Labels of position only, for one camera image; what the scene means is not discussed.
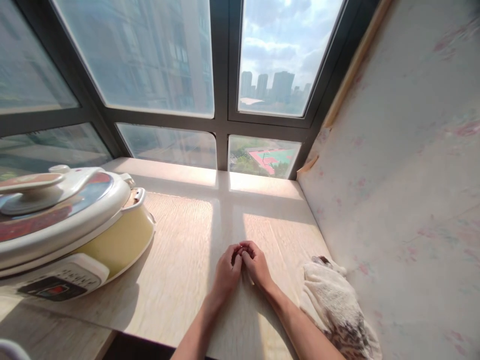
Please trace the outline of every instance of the white cloth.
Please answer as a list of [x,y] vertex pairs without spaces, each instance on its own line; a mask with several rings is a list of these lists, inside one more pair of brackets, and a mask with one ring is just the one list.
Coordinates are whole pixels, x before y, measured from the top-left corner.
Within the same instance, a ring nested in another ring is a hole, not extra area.
[[347,359],[381,360],[377,335],[364,320],[346,271],[324,256],[303,266],[300,308]]

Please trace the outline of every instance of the forearm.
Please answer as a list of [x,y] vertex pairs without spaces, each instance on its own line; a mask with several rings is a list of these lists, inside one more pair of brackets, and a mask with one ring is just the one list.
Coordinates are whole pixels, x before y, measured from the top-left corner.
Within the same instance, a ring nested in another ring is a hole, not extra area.
[[221,307],[222,303],[218,299],[213,298],[210,294],[205,297],[200,311],[188,328],[171,360],[205,358]]
[[307,315],[274,282],[262,290],[280,318],[300,359],[345,360]]

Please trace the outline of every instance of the hand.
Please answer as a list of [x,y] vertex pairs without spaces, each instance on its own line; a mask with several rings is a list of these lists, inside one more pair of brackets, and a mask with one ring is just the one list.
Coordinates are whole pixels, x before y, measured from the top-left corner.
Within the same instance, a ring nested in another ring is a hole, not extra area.
[[241,249],[238,253],[241,255],[253,283],[265,291],[274,284],[265,254],[253,241],[242,241],[240,245]]
[[218,260],[215,271],[215,280],[210,297],[218,304],[223,304],[237,287],[242,269],[242,257],[238,254],[240,244],[230,245]]

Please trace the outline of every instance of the electric pressure cooker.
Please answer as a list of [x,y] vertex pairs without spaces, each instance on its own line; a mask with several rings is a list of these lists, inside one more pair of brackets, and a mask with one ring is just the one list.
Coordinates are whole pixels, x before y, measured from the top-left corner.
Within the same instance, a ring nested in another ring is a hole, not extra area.
[[0,182],[0,294],[61,302],[113,280],[155,231],[145,189],[101,167]]

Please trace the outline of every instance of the control panel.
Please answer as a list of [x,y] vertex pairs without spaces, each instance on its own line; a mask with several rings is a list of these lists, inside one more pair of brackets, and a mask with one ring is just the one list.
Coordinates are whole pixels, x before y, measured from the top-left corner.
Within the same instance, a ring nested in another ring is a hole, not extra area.
[[105,265],[79,253],[0,281],[0,293],[62,302],[98,288],[105,283],[109,273]]

